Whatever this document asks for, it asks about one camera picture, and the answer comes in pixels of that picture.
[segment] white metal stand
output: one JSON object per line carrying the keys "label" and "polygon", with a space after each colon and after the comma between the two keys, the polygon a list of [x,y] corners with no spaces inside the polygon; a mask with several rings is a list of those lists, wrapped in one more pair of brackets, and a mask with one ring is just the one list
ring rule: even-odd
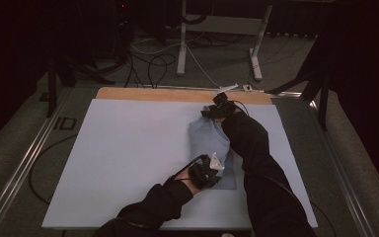
{"label": "white metal stand", "polygon": [[[187,15],[187,0],[182,0],[183,12],[182,15],[188,20],[197,19],[198,15]],[[229,18],[229,17],[217,17],[208,16],[205,21],[197,25],[187,25],[181,23],[181,47],[180,55],[178,57],[178,75],[184,75],[186,70],[186,56],[187,56],[187,44],[186,44],[186,32],[213,32],[213,33],[227,33],[227,34],[241,34],[241,35],[253,35],[257,36],[257,42],[254,48],[250,48],[249,55],[254,71],[254,78],[256,81],[263,80],[263,74],[261,72],[260,64],[258,61],[258,52],[260,45],[263,41],[266,24],[270,15],[272,6],[267,6],[265,14],[261,19],[247,19],[247,18]]]}

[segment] metal rail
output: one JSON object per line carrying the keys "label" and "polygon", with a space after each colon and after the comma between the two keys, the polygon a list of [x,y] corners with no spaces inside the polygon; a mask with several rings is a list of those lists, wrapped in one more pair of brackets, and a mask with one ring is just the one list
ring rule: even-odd
{"label": "metal rail", "polygon": [[58,100],[59,107],[56,108],[53,115],[50,118],[46,118],[44,124],[41,126],[38,135],[31,144],[24,158],[18,165],[16,171],[8,180],[5,185],[2,193],[0,194],[0,222],[4,218],[8,208],[10,207],[12,201],[14,200],[18,190],[23,184],[26,176],[30,172],[30,169],[38,157],[39,152],[41,151],[44,143],[46,142],[49,134],[51,133],[51,128],[54,126],[57,115],[60,111],[60,108],[66,101],[66,98],[70,95],[71,88],[63,88],[61,95]]}
{"label": "metal rail", "polygon": [[[294,92],[282,92],[278,95],[271,96],[272,98],[290,98],[290,99],[300,99],[301,93]],[[335,177],[342,191],[345,202],[349,208],[351,216],[355,221],[357,230],[362,237],[374,237],[376,236],[371,224],[362,208],[359,198],[347,176],[345,169],[341,163],[340,157],[331,141],[330,136],[326,131],[322,130],[321,125],[318,121],[318,107],[315,102],[310,103],[309,115],[312,118],[313,126],[316,128],[318,134],[325,141],[323,142],[328,150],[332,168],[334,169]]]}

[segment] gray carpet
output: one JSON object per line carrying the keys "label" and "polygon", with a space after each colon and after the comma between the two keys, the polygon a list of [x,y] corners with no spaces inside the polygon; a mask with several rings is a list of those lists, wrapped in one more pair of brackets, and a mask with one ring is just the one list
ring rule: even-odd
{"label": "gray carpet", "polygon": [[[252,78],[247,52],[247,48],[254,44],[255,39],[251,37],[238,39],[237,36],[223,35],[218,35],[218,37],[222,40],[236,39],[238,41],[225,46],[189,45],[193,46],[191,50],[193,55],[210,79],[220,86],[235,83],[250,84],[261,90],[272,89],[293,79],[313,45],[313,41],[309,39],[266,37],[260,50],[264,81],[259,83]],[[167,44],[172,45],[176,42],[171,40]],[[216,40],[214,43],[220,44],[223,41]],[[153,40],[145,40],[134,46],[146,52],[165,47]],[[133,53],[146,60],[152,58],[149,55]],[[178,48],[172,46],[162,53],[178,56]],[[165,60],[172,59],[170,56],[164,58]],[[150,80],[147,76],[148,63],[136,57],[133,59],[138,78],[133,74],[129,87],[135,87],[140,81],[150,89]],[[152,66],[150,68],[152,81],[157,82],[166,69],[165,77],[159,82],[159,87],[217,88],[206,78],[190,54],[187,55],[184,76],[176,75],[176,65],[175,62],[167,68]],[[128,72],[129,68],[123,66],[118,71],[106,75],[106,78],[115,81],[115,86],[122,87]],[[69,130],[60,129],[58,126],[51,131],[32,172],[32,183],[37,193],[46,200],[50,200],[68,158],[75,140],[72,135],[79,131],[89,103],[95,98],[98,89],[103,86],[83,75],[77,76],[79,82],[74,89],[69,90],[57,114],[58,118],[66,118],[67,121],[76,119],[75,127]],[[303,87],[304,84],[298,85],[290,91],[301,92]],[[45,122],[46,103],[38,101],[45,90],[44,77],[39,81],[37,92],[22,105],[0,132],[0,194]],[[59,86],[59,96],[63,90]],[[291,98],[272,100],[280,112],[306,190],[314,204],[319,223],[319,228],[316,229],[318,236],[364,236],[360,227],[357,227],[360,221],[351,214],[353,211],[348,206],[349,202],[341,187],[339,172],[334,168],[334,154],[339,154],[341,165],[347,172],[354,187],[353,191],[358,196],[365,217],[371,224],[370,230],[373,236],[379,236],[379,178],[369,162],[365,149],[340,109],[336,95],[331,93],[330,96],[328,132],[322,132],[316,125],[314,112],[310,110],[307,103]],[[332,151],[332,145],[335,147],[335,153]],[[33,194],[28,179],[25,179],[0,221],[0,236],[61,236],[61,230],[40,227],[46,209],[47,204]],[[92,236],[93,232],[94,230],[68,230],[66,236]]]}

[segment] table leg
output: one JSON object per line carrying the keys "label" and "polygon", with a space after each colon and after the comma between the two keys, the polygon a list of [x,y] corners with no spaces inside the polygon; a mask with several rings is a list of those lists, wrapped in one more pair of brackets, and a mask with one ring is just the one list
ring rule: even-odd
{"label": "table leg", "polygon": [[57,92],[56,92],[56,71],[54,66],[54,56],[50,52],[48,54],[47,62],[47,80],[48,80],[48,111],[47,117],[50,118],[53,115],[57,107]]}
{"label": "table leg", "polygon": [[[182,15],[185,18],[187,16],[187,0],[182,1],[183,12]],[[178,56],[178,68],[177,74],[182,76],[186,73],[186,56],[187,56],[187,45],[186,45],[186,31],[187,25],[184,21],[181,22],[181,46],[180,55]]]}
{"label": "table leg", "polygon": [[258,51],[260,50],[260,45],[261,45],[263,38],[264,38],[266,24],[268,22],[268,18],[269,18],[271,9],[272,9],[271,5],[266,7],[265,14],[263,17],[263,22],[261,23],[260,28],[259,28],[259,32],[258,32],[257,43],[255,43],[254,48],[249,49],[249,55],[251,57],[252,69],[254,71],[254,79],[256,81],[259,81],[259,82],[263,80],[263,74],[261,72],[260,62],[258,61]]}

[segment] black sleeve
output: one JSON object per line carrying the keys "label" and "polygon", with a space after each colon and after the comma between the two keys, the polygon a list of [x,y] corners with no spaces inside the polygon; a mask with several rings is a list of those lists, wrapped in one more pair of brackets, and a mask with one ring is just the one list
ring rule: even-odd
{"label": "black sleeve", "polygon": [[164,221],[180,218],[182,206],[192,197],[189,188],[181,181],[173,181],[166,186],[155,185],[143,201],[123,208],[94,236],[154,236]]}
{"label": "black sleeve", "polygon": [[284,172],[269,154],[264,127],[243,112],[222,123],[231,148],[243,158],[248,213],[257,236],[316,236]]}

